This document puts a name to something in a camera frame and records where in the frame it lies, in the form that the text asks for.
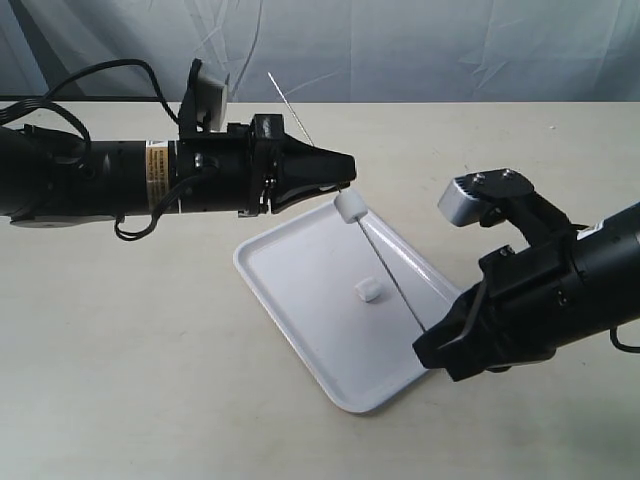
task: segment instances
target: yellow label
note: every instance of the yellow label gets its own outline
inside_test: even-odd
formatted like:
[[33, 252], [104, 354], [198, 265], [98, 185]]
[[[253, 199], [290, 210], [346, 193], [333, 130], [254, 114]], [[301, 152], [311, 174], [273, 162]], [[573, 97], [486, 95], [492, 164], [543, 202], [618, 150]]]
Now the yellow label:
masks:
[[147, 142], [147, 200], [152, 211], [169, 193], [169, 142]]

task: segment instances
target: table surface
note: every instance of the table surface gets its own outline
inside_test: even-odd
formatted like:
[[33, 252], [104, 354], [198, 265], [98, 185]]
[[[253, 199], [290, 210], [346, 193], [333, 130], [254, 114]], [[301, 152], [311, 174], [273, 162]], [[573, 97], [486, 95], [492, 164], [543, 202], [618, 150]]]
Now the table surface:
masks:
[[[155, 104], [70, 108], [97, 140], [175, 137]], [[463, 288], [480, 256], [523, 242], [506, 225], [450, 226], [436, 203], [451, 178], [515, 168], [587, 224], [640, 198], [640, 104], [297, 110], [318, 145], [356, 157], [371, 208]], [[259, 112], [285, 110], [233, 104], [227, 118]], [[604, 334], [505, 374], [437, 373], [370, 415], [335, 407], [232, 263], [242, 241], [322, 201], [167, 216], [133, 244], [106, 223], [0, 224], [0, 477], [638, 478], [640, 359]]]

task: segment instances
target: white tray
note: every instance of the white tray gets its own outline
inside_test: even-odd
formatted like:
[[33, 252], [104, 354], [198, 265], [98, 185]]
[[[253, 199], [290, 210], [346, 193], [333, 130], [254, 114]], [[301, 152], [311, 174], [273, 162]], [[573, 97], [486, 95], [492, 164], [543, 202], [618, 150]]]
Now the white tray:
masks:
[[[424, 326], [440, 321], [459, 290], [373, 212], [362, 223]], [[411, 346], [420, 327], [358, 225], [332, 202], [243, 243], [234, 262], [338, 407], [370, 411], [426, 372]], [[354, 290], [367, 277], [384, 287], [372, 303]]]

